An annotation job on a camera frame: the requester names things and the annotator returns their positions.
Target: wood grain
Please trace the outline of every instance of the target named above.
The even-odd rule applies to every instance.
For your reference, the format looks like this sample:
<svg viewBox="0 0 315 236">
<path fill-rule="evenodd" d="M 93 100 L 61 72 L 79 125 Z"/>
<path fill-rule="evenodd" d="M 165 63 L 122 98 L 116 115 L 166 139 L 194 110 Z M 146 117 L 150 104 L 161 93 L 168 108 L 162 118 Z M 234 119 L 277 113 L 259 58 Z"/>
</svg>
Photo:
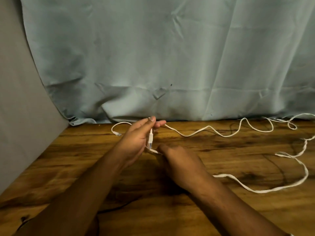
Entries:
<svg viewBox="0 0 315 236">
<path fill-rule="evenodd" d="M 171 122 L 169 126 L 190 134 L 211 124 L 221 134 L 238 128 L 238 120 L 212 122 Z M 266 120 L 252 120 L 261 130 L 270 129 Z M 253 189 L 269 189 L 290 184 L 303 177 L 304 171 L 293 159 L 276 157 L 277 151 L 300 152 L 301 138 L 315 134 L 311 121 L 295 121 L 298 130 L 275 124 L 275 130 L 261 133 L 246 123 L 241 131 L 223 138 L 211 130 L 183 138 L 168 128 L 155 135 L 153 148 L 159 143 L 188 147 L 197 152 L 212 174 L 229 173 Z M 110 124 L 81 125 L 67 128 L 0 196 L 0 235 L 12 235 L 20 218 L 34 217 L 54 198 L 92 166 L 119 137 Z M 128 125 L 115 131 L 123 133 Z M 310 171 L 307 181 L 298 187 L 268 194 L 246 191 L 230 179 L 221 179 L 239 197 L 278 226 L 295 235 L 315 232 L 315 142 L 309 142 L 299 159 Z M 172 183 L 154 157 L 144 153 L 124 170 L 100 209 L 123 205 L 140 197 L 123 209 L 99 215 L 101 235 L 219 235 L 203 213 Z"/>
</svg>

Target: person's right hand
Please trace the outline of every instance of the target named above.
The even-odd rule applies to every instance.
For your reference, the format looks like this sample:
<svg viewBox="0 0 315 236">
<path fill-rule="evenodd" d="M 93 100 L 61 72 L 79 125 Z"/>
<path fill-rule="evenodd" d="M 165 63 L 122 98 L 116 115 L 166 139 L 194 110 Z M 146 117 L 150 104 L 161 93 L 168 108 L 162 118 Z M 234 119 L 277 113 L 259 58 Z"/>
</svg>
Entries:
<svg viewBox="0 0 315 236">
<path fill-rule="evenodd" d="M 159 162 L 169 177 L 190 193 L 211 177 L 199 156 L 187 148 L 162 144 L 157 150 L 163 154 Z"/>
</svg>

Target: wrinkled fabric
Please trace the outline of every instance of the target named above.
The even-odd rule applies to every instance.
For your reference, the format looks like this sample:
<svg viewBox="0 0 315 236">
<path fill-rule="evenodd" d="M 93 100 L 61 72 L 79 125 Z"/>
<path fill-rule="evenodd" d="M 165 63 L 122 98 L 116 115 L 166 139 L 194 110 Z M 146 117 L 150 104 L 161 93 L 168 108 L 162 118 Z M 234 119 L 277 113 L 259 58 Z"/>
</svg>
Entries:
<svg viewBox="0 0 315 236">
<path fill-rule="evenodd" d="M 72 125 L 315 112 L 315 0 L 22 0 Z"/>
</svg>

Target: white cord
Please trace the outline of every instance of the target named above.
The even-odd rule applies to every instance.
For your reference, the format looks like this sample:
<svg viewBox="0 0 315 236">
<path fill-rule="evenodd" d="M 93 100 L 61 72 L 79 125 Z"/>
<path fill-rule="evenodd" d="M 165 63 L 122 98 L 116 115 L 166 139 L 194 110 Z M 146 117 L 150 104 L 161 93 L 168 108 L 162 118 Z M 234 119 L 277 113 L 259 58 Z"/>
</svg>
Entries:
<svg viewBox="0 0 315 236">
<path fill-rule="evenodd" d="M 315 117 L 315 115 L 314 115 L 314 114 L 311 114 L 311 113 L 298 114 L 298 115 L 293 116 L 293 117 L 290 118 L 289 120 L 283 120 L 283 119 L 269 119 L 269 118 L 263 117 L 263 118 L 267 119 L 267 120 L 269 121 L 270 125 L 271 125 L 271 130 L 268 130 L 268 131 L 262 131 L 262 130 L 256 129 L 256 128 L 254 128 L 253 126 L 251 126 L 251 124 L 249 123 L 249 121 L 248 121 L 247 118 L 242 118 L 242 119 L 240 120 L 240 122 L 239 122 L 238 130 L 237 130 L 236 132 L 230 134 L 230 135 L 222 135 L 221 133 L 219 133 L 218 131 L 216 131 L 216 130 L 215 130 L 212 126 L 210 126 L 210 125 L 208 125 L 208 126 L 202 128 L 202 129 L 199 129 L 198 131 L 195 131 L 194 133 L 189 134 L 189 135 L 184 135 L 184 134 L 180 133 L 179 131 L 177 131 L 176 129 L 174 129 L 174 128 L 172 128 L 172 127 L 166 125 L 166 124 L 165 124 L 165 126 L 168 127 L 169 129 L 173 130 L 173 131 L 176 131 L 178 134 L 180 134 L 180 135 L 183 136 L 183 137 L 190 137 L 190 136 L 195 135 L 196 133 L 198 133 L 198 132 L 200 132 L 200 131 L 203 131 L 203 130 L 207 129 L 208 127 L 210 127 L 216 134 L 218 134 L 218 135 L 220 135 L 220 136 L 222 136 L 222 137 L 224 137 L 224 138 L 228 138 L 228 137 L 231 137 L 231 136 L 233 136 L 233 135 L 235 135 L 235 134 L 237 134 L 237 133 L 239 132 L 239 130 L 241 129 L 241 125 L 242 125 L 242 121 L 243 121 L 243 120 L 246 120 L 247 123 L 248 123 L 248 125 L 249 125 L 252 129 L 254 129 L 254 130 L 256 130 L 256 131 L 260 131 L 260 132 L 272 132 L 272 131 L 274 130 L 274 127 L 273 127 L 273 123 L 272 123 L 272 122 L 287 123 L 287 125 L 288 125 L 288 127 L 289 127 L 290 129 L 296 130 L 296 129 L 297 129 L 297 126 L 296 126 L 295 124 L 291 123 L 291 121 L 292 121 L 293 119 L 295 119 L 296 117 L 301 116 L 301 115 L 311 115 L 311 116 L 314 116 L 314 117 Z M 117 135 L 117 136 L 121 136 L 121 134 L 120 134 L 119 132 L 113 131 L 113 128 L 114 128 L 115 126 L 117 126 L 118 124 L 121 124 L 121 123 L 128 123 L 128 122 L 120 122 L 120 123 L 115 124 L 115 125 L 112 127 L 112 133 L 114 133 L 114 134 Z M 151 139 L 150 139 L 150 135 L 149 135 L 149 142 L 148 142 L 147 149 L 148 149 L 149 151 L 151 151 L 151 152 L 156 153 L 156 154 L 161 154 L 161 153 L 159 153 L 158 151 L 153 150 L 153 149 L 151 148 L 151 147 L 152 147 L 152 142 L 153 142 L 153 134 L 152 134 L 152 138 L 151 138 Z M 286 153 L 286 152 L 278 152 L 278 153 L 275 154 L 276 156 L 279 156 L 279 157 L 293 158 L 293 159 L 296 160 L 300 165 L 303 166 L 303 168 L 304 168 L 304 173 L 305 173 L 304 177 L 303 177 L 302 179 L 298 180 L 297 182 L 294 182 L 294 183 L 291 184 L 291 185 L 279 186 L 279 187 L 275 187 L 275 188 L 273 188 L 273 189 L 268 189 L 268 190 L 253 190 L 253 189 L 249 188 L 248 186 L 244 185 L 244 184 L 243 184 L 242 182 L 240 182 L 235 176 L 233 176 L 233 175 L 231 175 L 231 174 L 219 174 L 219 175 L 213 175 L 213 176 L 214 176 L 214 177 L 219 177 L 219 178 L 222 178 L 222 177 L 229 177 L 229 178 L 231 178 L 231 179 L 237 181 L 237 182 L 238 182 L 242 187 L 244 187 L 246 190 L 251 191 L 251 192 L 254 192 L 254 193 L 260 193 L 260 194 L 262 194 L 262 193 L 268 193 L 268 192 L 272 192 L 272 191 L 278 191 L 278 190 L 282 190 L 282 189 L 285 189 L 285 188 L 289 188 L 289 187 L 294 187 L 294 186 L 301 185 L 301 184 L 308 178 L 309 172 L 308 172 L 308 169 L 307 169 L 307 167 L 305 166 L 305 164 L 304 164 L 303 162 L 301 162 L 300 160 L 298 160 L 297 157 L 298 157 L 298 156 L 301 156 L 301 155 L 305 152 L 306 147 L 307 147 L 307 142 L 308 142 L 308 141 L 311 141 L 311 140 L 313 140 L 313 139 L 315 139 L 315 135 L 314 135 L 313 137 L 309 138 L 309 139 L 303 139 L 303 140 L 304 140 L 303 149 L 302 149 L 302 151 L 299 152 L 297 155 L 290 155 L 290 154 L 288 154 L 288 153 Z"/>
</svg>

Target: person's right arm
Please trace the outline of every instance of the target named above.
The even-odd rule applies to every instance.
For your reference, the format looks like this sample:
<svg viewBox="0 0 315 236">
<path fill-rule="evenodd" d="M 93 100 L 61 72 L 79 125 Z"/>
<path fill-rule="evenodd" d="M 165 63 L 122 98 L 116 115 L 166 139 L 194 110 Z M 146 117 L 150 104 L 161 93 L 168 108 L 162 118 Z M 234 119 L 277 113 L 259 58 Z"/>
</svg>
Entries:
<svg viewBox="0 0 315 236">
<path fill-rule="evenodd" d="M 173 181 L 191 193 L 206 216 L 215 216 L 231 236 L 289 235 L 210 175 L 194 152 L 167 145 L 160 145 L 158 151 L 163 154 L 159 161 Z"/>
</svg>

